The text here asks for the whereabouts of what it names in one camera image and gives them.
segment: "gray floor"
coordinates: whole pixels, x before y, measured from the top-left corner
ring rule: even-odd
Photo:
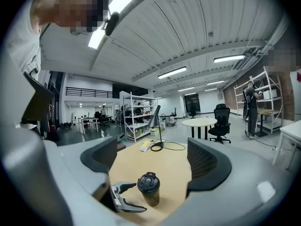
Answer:
[[[197,115],[196,118],[204,118],[204,117],[211,117],[214,118],[214,114],[202,114]],[[178,119],[178,122],[173,127],[166,127],[165,131],[162,133],[162,138],[166,139],[169,142],[177,142],[177,143],[187,143],[187,138],[191,137],[191,127],[186,127],[182,125],[183,120],[189,120],[186,119]],[[258,141],[250,140],[245,135],[245,123],[242,120],[237,119],[236,115],[231,114],[229,117],[229,122],[231,123],[230,126],[230,133],[226,135],[227,139],[231,140],[231,144],[228,144],[225,142],[225,145],[230,145],[234,147],[239,147],[248,151],[252,151],[254,153],[259,154],[263,158],[267,159],[268,161],[272,162],[273,158],[275,157],[277,151],[273,151],[273,147],[277,145],[279,140],[280,132],[279,130],[273,132],[273,135],[268,134],[267,136],[261,137],[258,139],[258,141],[261,141],[265,144],[271,145],[267,146],[264,145]],[[109,136],[120,136],[122,133],[124,133],[124,125],[120,126],[120,124],[111,124],[110,126],[105,127],[99,127],[99,131],[96,131],[96,128],[88,128],[85,129],[85,134],[79,130],[78,125],[73,126],[72,129],[64,129],[64,130],[58,130],[58,135],[61,138],[59,142],[57,142],[57,145],[69,145],[69,144],[75,144],[79,142],[89,141],[96,138],[101,137],[109,137]],[[205,129],[201,129],[201,137],[204,138],[205,136]],[[150,135],[146,136],[147,138],[152,139],[158,139],[157,137],[152,137]],[[125,144],[127,147],[131,146],[134,143],[132,140],[123,140],[123,144]],[[289,163],[290,155],[292,146],[286,146],[284,147],[287,150],[283,150],[280,154],[280,157],[277,161],[277,166],[284,171],[285,173],[289,175],[294,175],[296,172],[298,172],[300,168],[300,162],[301,162],[301,153],[296,152],[293,162],[291,164],[290,169],[287,171],[285,168]]]

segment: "neck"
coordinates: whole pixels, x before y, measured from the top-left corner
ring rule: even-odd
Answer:
[[[55,2],[57,0],[35,0],[31,8],[31,20],[38,26],[50,24],[55,21]]]

